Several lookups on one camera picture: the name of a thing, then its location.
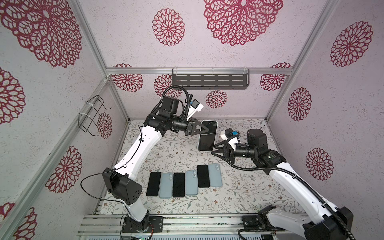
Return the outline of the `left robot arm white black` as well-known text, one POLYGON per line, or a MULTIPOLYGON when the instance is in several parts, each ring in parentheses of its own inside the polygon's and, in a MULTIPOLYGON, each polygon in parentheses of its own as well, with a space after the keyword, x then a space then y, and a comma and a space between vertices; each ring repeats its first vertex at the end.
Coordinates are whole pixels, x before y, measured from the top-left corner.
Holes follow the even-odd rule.
POLYGON ((186 136, 208 132, 208 128, 193 117, 203 109, 202 103, 188 99, 180 117, 176 115, 178 104, 179 99, 162 97, 160 105, 146 117, 138 138, 127 154, 112 169, 103 171, 108 192, 125 204, 134 223, 148 222, 149 211, 140 199, 143 187, 136 179, 152 148, 168 131, 184 132, 186 136))

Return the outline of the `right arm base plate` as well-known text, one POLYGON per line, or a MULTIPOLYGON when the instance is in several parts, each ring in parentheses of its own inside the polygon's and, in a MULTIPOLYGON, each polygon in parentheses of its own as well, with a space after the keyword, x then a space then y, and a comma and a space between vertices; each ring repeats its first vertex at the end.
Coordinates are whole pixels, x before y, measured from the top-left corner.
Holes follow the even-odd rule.
POLYGON ((245 215, 242 216, 244 229, 246 230, 268 230, 269 224, 265 217, 260 215, 245 215))

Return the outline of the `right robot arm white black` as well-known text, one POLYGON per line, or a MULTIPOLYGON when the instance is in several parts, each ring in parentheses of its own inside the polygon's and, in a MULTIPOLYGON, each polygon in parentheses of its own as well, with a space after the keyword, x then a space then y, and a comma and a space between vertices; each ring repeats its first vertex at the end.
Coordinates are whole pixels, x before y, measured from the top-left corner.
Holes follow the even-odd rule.
POLYGON ((240 134, 232 129, 223 130, 220 137, 222 141, 215 144, 212 155, 239 171, 263 171, 304 209, 304 213, 295 214, 269 205, 250 216, 251 222, 244 223, 239 234, 288 231, 307 240, 355 239, 353 213, 346 207, 337 207, 303 180, 280 153, 268 147, 267 136, 262 130, 248 130, 245 144, 241 142, 240 134))

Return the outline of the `light blue phone case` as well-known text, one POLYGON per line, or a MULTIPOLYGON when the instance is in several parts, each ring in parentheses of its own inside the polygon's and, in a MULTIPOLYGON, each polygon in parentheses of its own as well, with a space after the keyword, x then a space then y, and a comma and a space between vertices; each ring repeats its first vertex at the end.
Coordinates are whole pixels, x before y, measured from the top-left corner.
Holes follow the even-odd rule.
POLYGON ((159 198, 170 199, 173 196, 173 173, 162 173, 160 179, 159 198))
POLYGON ((209 164, 210 186, 219 188, 223 186, 221 167, 219 164, 209 164))
POLYGON ((185 188, 187 196, 195 196, 198 194, 198 175, 196 170, 186 171, 185 188))

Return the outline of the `black phone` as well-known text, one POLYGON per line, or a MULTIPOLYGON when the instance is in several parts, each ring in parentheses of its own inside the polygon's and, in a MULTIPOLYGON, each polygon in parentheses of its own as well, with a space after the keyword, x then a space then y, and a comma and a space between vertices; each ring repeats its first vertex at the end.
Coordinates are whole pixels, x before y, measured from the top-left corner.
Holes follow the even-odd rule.
POLYGON ((156 197, 159 195, 161 176, 161 172, 150 173, 146 196, 156 197))
POLYGON ((210 176, 208 165, 197 165, 198 174, 198 187, 209 188, 210 187, 210 176))
POLYGON ((202 121, 202 124, 207 127, 209 131, 200 135, 198 150, 204 152, 211 152, 214 149, 218 122, 204 120, 202 121))
POLYGON ((173 198, 183 198, 184 196, 185 196, 185 173, 174 173, 173 198))

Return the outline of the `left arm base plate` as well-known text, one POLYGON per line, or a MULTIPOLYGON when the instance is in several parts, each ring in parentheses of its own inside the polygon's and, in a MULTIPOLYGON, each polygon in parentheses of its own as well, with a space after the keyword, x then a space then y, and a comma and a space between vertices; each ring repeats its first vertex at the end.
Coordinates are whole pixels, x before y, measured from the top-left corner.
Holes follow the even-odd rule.
POLYGON ((137 222, 130 217, 125 217, 122 225, 122 233, 161 233, 164 226, 164 217, 145 217, 137 222))

